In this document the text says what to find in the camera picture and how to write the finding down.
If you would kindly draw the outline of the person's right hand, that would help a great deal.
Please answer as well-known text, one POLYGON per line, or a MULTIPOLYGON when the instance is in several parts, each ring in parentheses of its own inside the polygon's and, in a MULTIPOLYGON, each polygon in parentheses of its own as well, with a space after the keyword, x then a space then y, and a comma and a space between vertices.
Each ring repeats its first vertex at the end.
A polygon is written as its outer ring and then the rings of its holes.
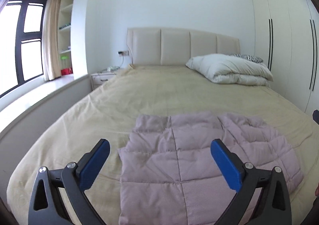
POLYGON ((316 196, 316 197, 318 197, 318 196, 319 196, 319 185, 318 185, 318 187, 316 188, 315 196, 316 196))

